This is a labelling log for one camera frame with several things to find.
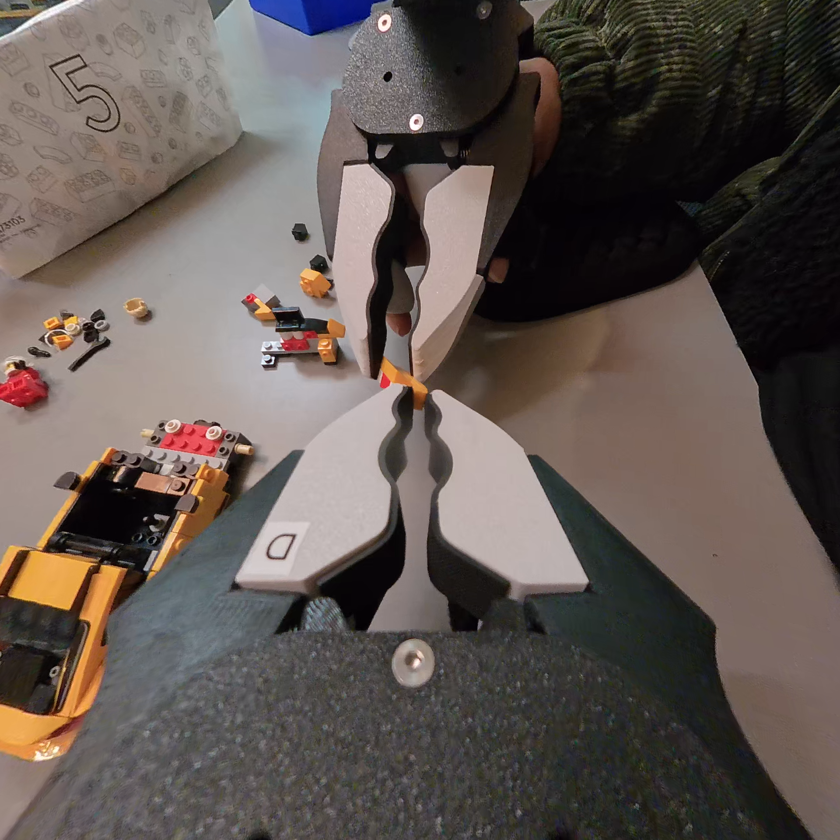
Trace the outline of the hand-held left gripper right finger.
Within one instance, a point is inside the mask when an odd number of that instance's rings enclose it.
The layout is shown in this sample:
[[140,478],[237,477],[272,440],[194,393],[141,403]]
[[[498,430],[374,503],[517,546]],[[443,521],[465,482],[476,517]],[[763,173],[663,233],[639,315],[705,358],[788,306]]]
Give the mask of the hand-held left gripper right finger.
[[427,398],[435,487],[427,570],[457,613],[482,621],[495,602],[579,594],[590,579],[525,449],[442,390]]

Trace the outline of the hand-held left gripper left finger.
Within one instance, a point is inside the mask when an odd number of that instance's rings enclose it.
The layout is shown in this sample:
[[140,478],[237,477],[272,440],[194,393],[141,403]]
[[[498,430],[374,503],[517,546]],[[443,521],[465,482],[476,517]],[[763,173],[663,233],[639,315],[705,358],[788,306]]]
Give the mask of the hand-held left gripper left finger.
[[321,431],[291,471],[236,576],[243,590],[333,599],[368,630],[405,566],[397,481],[408,387],[390,385]]

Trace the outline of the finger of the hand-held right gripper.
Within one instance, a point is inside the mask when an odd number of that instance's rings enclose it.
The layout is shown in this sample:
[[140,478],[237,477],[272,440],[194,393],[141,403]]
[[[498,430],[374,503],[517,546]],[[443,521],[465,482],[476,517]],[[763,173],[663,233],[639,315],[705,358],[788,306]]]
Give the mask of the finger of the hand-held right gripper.
[[478,263],[494,171],[492,165],[461,166],[426,195],[427,263],[410,341],[412,373],[421,382],[446,360],[483,290]]
[[368,378],[375,377],[375,354],[384,348],[383,341],[374,337],[371,304],[380,282],[377,251],[392,219],[394,194],[391,181],[373,164],[344,166],[333,277],[346,337],[360,371]]

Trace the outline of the toy car section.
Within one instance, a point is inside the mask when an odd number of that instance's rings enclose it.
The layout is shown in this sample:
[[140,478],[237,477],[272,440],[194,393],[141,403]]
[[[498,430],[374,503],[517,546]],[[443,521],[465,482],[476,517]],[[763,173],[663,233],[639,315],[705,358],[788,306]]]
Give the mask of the toy car section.
[[270,318],[275,325],[276,337],[260,346],[260,366],[264,370],[276,369],[280,359],[297,356],[318,356],[327,366],[340,360],[340,339],[345,336],[345,326],[334,319],[305,318],[297,307],[272,307],[258,310],[259,315]]

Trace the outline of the yellow toy wedge piece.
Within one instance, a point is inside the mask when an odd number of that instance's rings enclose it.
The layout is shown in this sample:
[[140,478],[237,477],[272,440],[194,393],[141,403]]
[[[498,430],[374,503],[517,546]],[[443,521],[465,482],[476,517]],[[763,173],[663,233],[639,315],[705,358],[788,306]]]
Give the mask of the yellow toy wedge piece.
[[381,389],[386,389],[391,385],[400,385],[411,389],[413,393],[413,410],[416,412],[423,411],[428,390],[425,384],[414,377],[410,371],[404,370],[388,359],[383,358],[378,382]]

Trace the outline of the yellow toy brick car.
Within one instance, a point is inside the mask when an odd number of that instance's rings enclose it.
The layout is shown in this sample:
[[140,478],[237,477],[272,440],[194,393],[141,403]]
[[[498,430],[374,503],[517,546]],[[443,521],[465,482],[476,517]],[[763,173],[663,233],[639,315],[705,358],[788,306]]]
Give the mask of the yellow toy brick car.
[[226,508],[255,453],[220,423],[159,422],[56,488],[68,498],[33,547],[1,565],[1,750],[66,753],[104,676],[110,615]]

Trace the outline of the person's right hand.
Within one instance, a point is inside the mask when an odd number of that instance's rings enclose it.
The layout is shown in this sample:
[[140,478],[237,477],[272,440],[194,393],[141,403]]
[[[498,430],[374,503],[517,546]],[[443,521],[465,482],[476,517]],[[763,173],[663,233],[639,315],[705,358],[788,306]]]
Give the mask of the person's right hand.
[[[523,74],[537,74],[540,78],[539,99],[534,111],[532,133],[531,178],[539,175],[549,162],[560,136],[562,120],[561,85],[553,63],[543,57],[525,59],[520,63]],[[436,166],[407,166],[402,171],[389,175],[397,192],[409,202],[409,222],[404,233],[402,262],[406,267],[424,266],[427,259],[427,247],[419,223],[420,175],[439,175],[442,171]],[[512,231],[500,241],[497,252],[489,263],[487,280],[501,284],[506,279],[511,258],[515,252],[515,236]]]

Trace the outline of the blue plastic bin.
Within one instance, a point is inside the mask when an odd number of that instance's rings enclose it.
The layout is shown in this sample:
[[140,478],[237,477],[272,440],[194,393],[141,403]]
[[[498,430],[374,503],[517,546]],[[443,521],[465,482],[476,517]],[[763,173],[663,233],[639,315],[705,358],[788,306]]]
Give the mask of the blue plastic bin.
[[319,35],[369,17],[376,1],[249,1],[252,9],[302,32]]

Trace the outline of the white printed paper bag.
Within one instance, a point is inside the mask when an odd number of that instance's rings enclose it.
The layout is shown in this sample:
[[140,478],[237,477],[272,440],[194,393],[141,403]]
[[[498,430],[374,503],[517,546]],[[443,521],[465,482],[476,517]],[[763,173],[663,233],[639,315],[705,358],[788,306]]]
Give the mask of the white printed paper bag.
[[131,215],[241,133],[209,2],[38,14],[2,36],[2,276]]

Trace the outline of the black toy wrench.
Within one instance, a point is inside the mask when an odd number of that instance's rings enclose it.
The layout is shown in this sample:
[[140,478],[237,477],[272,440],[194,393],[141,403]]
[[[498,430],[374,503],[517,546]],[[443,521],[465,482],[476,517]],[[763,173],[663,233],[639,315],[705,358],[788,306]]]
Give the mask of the black toy wrench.
[[87,349],[82,352],[73,362],[68,365],[69,372],[77,372],[79,369],[89,362],[95,355],[99,352],[107,349],[111,346],[111,340],[107,336],[100,336],[100,338],[95,341],[89,343]]

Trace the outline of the pile of small toy bricks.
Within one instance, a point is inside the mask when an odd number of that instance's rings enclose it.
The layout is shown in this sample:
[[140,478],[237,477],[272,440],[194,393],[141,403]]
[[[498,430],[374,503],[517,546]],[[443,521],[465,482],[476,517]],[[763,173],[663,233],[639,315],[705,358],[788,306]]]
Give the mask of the pile of small toy bricks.
[[110,330],[110,321],[101,309],[87,317],[61,310],[58,315],[43,321],[43,330],[39,340],[52,349],[63,351],[77,342],[87,347],[100,343]]

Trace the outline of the red toy minifigure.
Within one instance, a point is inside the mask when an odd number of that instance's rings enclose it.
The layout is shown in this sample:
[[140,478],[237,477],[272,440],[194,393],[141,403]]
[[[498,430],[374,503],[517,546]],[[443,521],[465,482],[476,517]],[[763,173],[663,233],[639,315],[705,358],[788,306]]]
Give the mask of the red toy minifigure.
[[1,402],[28,408],[45,400],[49,386],[23,356],[11,355],[3,361],[5,379],[1,383]]

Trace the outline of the person's black clothing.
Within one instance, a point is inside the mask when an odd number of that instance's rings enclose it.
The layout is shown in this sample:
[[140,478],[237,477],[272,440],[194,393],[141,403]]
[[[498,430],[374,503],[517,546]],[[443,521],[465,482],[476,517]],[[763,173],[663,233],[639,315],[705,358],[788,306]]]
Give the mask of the person's black clothing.
[[778,157],[695,211],[660,195],[590,206],[527,190],[507,278],[478,314],[536,322],[663,286],[697,262],[759,388],[763,429],[829,560],[839,559],[839,122],[834,91]]

